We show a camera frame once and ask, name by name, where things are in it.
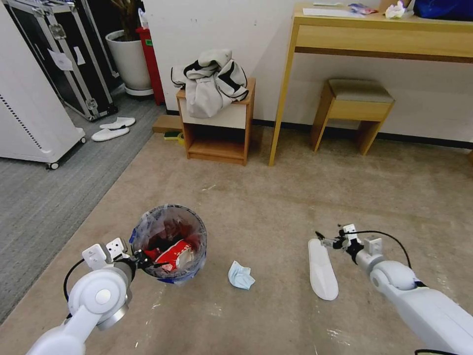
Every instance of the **wooden nightstand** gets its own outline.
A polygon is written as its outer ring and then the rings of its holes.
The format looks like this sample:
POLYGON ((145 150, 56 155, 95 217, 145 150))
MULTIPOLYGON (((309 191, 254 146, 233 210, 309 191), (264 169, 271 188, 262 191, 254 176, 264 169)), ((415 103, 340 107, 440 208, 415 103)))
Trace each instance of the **wooden nightstand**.
POLYGON ((246 165, 256 79, 248 78, 248 96, 233 102, 211 118, 194 118, 187 112, 186 93, 177 94, 187 158, 246 165))

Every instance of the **beige carpet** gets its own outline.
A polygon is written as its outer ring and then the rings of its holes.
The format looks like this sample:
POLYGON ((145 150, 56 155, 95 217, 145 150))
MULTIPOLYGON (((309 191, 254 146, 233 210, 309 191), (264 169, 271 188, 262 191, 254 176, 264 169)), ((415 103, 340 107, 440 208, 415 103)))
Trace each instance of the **beige carpet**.
MULTIPOLYGON (((397 236, 418 277, 473 313, 466 151, 376 141, 362 157, 350 141, 325 139, 313 154, 308 135, 283 131, 269 168, 271 133, 255 129, 246 167, 187 160, 182 146, 153 136, 1 326, 2 355, 24 354, 64 319, 62 281, 82 250, 127 240, 143 212, 165 203, 206 224, 204 269, 183 286, 139 273, 129 312, 95 330, 87 354, 412 354, 422 344, 348 255, 331 253, 338 299, 312 292, 307 241, 315 229, 334 236, 337 223, 397 236), (252 268, 250 291, 229 284, 233 260, 252 268)), ((385 254, 404 262, 390 240, 385 254)))

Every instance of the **black baseboard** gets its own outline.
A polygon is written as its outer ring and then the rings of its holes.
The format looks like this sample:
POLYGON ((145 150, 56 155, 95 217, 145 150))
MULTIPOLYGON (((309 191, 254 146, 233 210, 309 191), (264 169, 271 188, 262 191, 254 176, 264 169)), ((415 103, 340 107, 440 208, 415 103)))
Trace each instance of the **black baseboard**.
POLYGON ((170 116, 179 116, 179 111, 176 111, 176 110, 168 110, 166 108, 166 114, 170 115, 170 116))
MULTIPOLYGON (((254 119, 252 121, 252 124, 256 126, 274 127, 274 121, 254 119)), ((302 123, 282 122, 281 128, 292 129, 292 130, 302 131, 302 132, 310 132, 310 130, 312 129, 312 126, 307 125, 307 124, 302 124, 302 123)), ((324 131, 325 137, 332 137, 332 138, 353 138, 355 137, 355 134, 356 134, 356 130, 351 130, 351 129, 346 129, 346 128, 337 128, 337 127, 326 127, 324 131)), ((473 149, 473 142, 444 140, 444 139, 439 139, 439 138, 406 136, 406 135, 384 133, 384 132, 378 133, 376 138, 389 140, 389 141, 397 141, 397 142, 421 143, 421 144, 445 146, 445 147, 450 147, 450 148, 473 149)))

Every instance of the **carpet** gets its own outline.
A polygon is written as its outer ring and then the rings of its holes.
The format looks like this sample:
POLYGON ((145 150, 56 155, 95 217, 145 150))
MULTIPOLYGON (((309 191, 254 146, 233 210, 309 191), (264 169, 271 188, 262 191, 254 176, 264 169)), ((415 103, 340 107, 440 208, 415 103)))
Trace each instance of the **carpet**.
MULTIPOLYGON (((376 140, 367 156, 350 140, 282 130, 268 167, 272 129, 253 127, 246 167, 186 158, 184 147, 154 134, 74 236, 0 326, 3 355, 24 354, 68 314, 64 273, 85 248, 128 240, 156 206, 188 206, 204 222, 207 260, 184 285, 142 271, 127 314, 95 329, 87 354, 399 355, 423 347, 395 307, 341 250, 330 258, 338 298, 319 299, 309 282, 307 242, 337 224, 399 238, 420 280, 473 312, 473 169, 467 151, 376 140), (233 287, 233 261, 251 268, 249 291, 233 287)), ((392 240, 383 253, 405 263, 392 240)), ((80 265, 69 288, 87 273, 80 265)))
POLYGON ((68 109, 88 141, 73 147, 55 171, 43 163, 0 158, 1 322, 148 141, 152 124, 165 111, 154 99, 123 91, 114 102, 120 116, 136 118, 130 132, 94 142, 90 136, 116 115, 88 122, 68 109))

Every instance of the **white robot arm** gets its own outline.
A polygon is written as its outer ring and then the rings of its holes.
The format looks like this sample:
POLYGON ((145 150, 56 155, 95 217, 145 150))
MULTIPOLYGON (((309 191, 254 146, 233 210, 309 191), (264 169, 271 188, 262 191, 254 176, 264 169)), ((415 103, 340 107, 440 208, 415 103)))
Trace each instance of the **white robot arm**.
POLYGON ((381 238, 366 238, 362 244, 357 233, 351 224, 336 239, 317 235, 323 245, 351 255, 429 349, 473 355, 473 317, 443 293, 426 287, 409 267, 384 260, 381 238))
POLYGON ((44 333, 27 355, 84 355, 85 341, 95 327, 108 329, 125 315, 136 263, 126 254, 114 262, 114 257, 126 249, 120 239, 111 243, 116 246, 113 255, 109 252, 112 248, 99 244, 82 253, 92 272, 83 276, 70 292, 68 307, 72 316, 44 333))

